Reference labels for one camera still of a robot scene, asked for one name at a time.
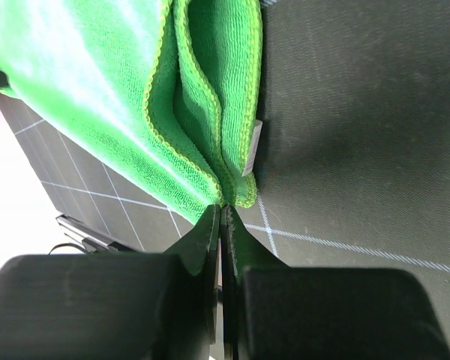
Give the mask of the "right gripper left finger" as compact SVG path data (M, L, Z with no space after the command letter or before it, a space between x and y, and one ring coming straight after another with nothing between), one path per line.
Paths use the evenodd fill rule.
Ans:
M221 209L162 253L23 255L0 268L0 359L207 359Z

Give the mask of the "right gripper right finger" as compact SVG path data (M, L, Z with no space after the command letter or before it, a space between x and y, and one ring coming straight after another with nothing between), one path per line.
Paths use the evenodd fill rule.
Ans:
M424 287L396 268L292 267L222 209L227 359L450 359Z

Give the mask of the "green microfiber towel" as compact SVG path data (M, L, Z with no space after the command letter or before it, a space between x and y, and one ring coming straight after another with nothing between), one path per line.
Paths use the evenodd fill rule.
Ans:
M252 206L258 1L0 1L18 98L190 222Z

